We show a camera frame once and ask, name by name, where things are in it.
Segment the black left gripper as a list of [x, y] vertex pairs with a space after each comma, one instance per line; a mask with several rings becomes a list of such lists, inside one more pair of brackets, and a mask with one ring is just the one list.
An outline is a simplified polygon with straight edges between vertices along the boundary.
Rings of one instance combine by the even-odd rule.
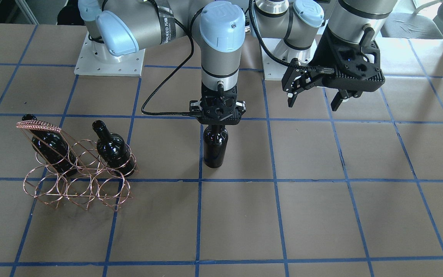
[[292, 108], [299, 93], [315, 86], [339, 89], [331, 102], [336, 112], [343, 102], [360, 98], [363, 92], [373, 92], [385, 84], [380, 68], [380, 49], [372, 27], [362, 27], [359, 43], [340, 39], [326, 27], [308, 63], [306, 74], [288, 68], [281, 80], [282, 89], [288, 93], [288, 107]]

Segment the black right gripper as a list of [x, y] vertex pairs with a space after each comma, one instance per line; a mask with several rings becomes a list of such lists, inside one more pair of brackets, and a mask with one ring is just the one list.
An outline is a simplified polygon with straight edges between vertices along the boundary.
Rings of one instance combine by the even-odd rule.
[[204, 125], [237, 125], [246, 112], [245, 101], [237, 101], [237, 86], [216, 91], [202, 86], [202, 98], [190, 101], [190, 113]]

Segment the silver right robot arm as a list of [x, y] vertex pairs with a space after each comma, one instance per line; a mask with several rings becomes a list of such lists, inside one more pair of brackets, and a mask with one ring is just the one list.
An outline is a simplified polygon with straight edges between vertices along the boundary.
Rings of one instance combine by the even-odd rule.
[[217, 0], [80, 0], [91, 41], [116, 59], [187, 36], [202, 57], [202, 96], [189, 112], [204, 125], [237, 125], [245, 102], [237, 101], [245, 14]]

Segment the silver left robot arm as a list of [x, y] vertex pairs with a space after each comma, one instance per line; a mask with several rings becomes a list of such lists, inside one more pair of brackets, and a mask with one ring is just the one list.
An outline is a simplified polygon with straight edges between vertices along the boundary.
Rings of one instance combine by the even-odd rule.
[[326, 10], [314, 0], [250, 0], [254, 35], [269, 58], [286, 67], [282, 90], [293, 107], [313, 87], [337, 89], [341, 103], [374, 92], [385, 83], [377, 33], [395, 0], [338, 0]]

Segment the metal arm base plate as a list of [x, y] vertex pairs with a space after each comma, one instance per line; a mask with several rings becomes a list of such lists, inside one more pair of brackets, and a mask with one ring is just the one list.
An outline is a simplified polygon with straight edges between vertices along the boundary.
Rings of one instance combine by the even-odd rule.
[[[282, 61], [290, 63], [293, 58], [297, 58], [300, 65], [306, 67], [315, 54], [317, 43], [314, 39], [310, 48], [306, 50], [295, 50], [285, 44], [283, 39], [263, 38], [269, 51]], [[287, 67], [273, 61], [262, 49], [261, 58], [263, 63], [264, 79], [270, 81], [281, 81]]]
[[74, 74], [103, 77], [140, 77], [145, 50], [120, 57], [109, 53], [105, 44], [93, 42], [85, 35]]

